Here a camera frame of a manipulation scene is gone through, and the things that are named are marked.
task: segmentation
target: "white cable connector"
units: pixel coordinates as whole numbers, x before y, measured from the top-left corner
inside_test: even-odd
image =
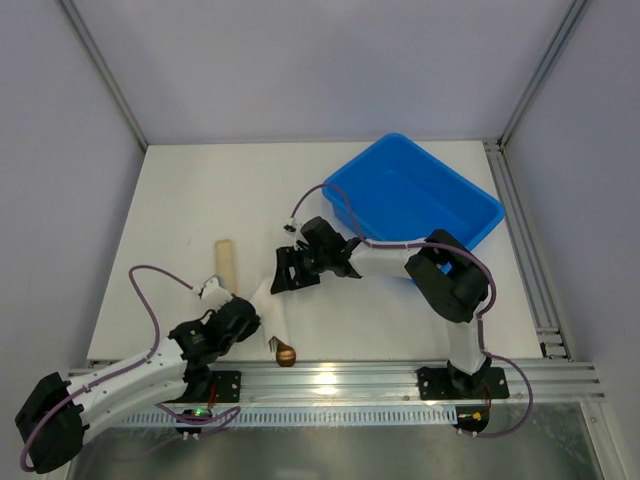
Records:
[[[298,230],[298,222],[296,222],[295,217],[289,217],[287,223],[284,224],[284,229],[291,234]]]
[[[212,276],[209,280],[204,282],[198,296],[201,300],[206,301],[214,310],[219,309],[225,303],[230,302],[233,299],[233,295],[231,295],[228,290],[222,288],[220,285],[220,279],[217,275]]]

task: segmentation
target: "gray wall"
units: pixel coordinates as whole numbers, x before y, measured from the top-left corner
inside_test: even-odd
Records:
[[[151,143],[498,136],[571,0],[75,0]]]
[[[0,65],[0,476],[14,479],[13,417],[86,353],[142,152],[55,2],[0,2]]]
[[[508,152],[578,353],[640,452],[640,3],[593,2]]]

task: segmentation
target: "blue plastic bin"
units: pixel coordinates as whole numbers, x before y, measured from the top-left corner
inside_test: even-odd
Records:
[[[374,240],[414,240],[443,228],[471,250],[504,217],[495,198],[398,133],[382,137],[326,182],[344,190],[363,233]],[[323,193],[354,230],[340,194]]]

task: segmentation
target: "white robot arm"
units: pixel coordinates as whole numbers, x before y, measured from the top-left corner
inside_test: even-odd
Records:
[[[200,395],[209,385],[208,365],[260,326],[254,306],[210,279],[201,296],[208,310],[183,322],[151,352],[94,373],[63,381],[42,378],[16,416],[16,425],[37,473],[75,457],[83,445],[132,413],[162,402]]]
[[[479,343],[475,313],[488,296],[489,278],[449,233],[436,230],[426,239],[407,242],[430,247],[398,249],[397,243],[376,242],[372,248],[358,237],[345,240],[321,217],[309,220],[299,231],[291,225],[285,230],[295,235],[296,245],[276,251],[272,294],[316,285],[320,273],[327,270],[339,277],[411,279],[431,308],[447,321],[448,368],[454,387],[463,397],[483,387],[491,359]]]

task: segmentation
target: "white tabletop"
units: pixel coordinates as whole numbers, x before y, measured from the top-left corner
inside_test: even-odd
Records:
[[[496,196],[479,141],[419,142]],[[151,345],[152,328],[127,278],[140,263],[201,284],[214,268],[216,240],[235,241],[239,295],[250,298],[273,273],[275,249],[289,245],[282,226],[296,201],[369,143],[277,143],[149,148],[133,198],[88,358],[120,359]],[[320,192],[298,219],[322,215],[346,236]],[[498,301],[486,317],[489,349],[512,358],[541,356],[533,319],[504,221],[474,253],[493,271]],[[139,272],[163,335],[199,317],[207,305],[159,274]],[[395,278],[322,276],[320,286],[284,293],[289,339],[299,360],[447,358],[444,320],[416,287]],[[227,360],[272,360],[264,336],[235,345]]]

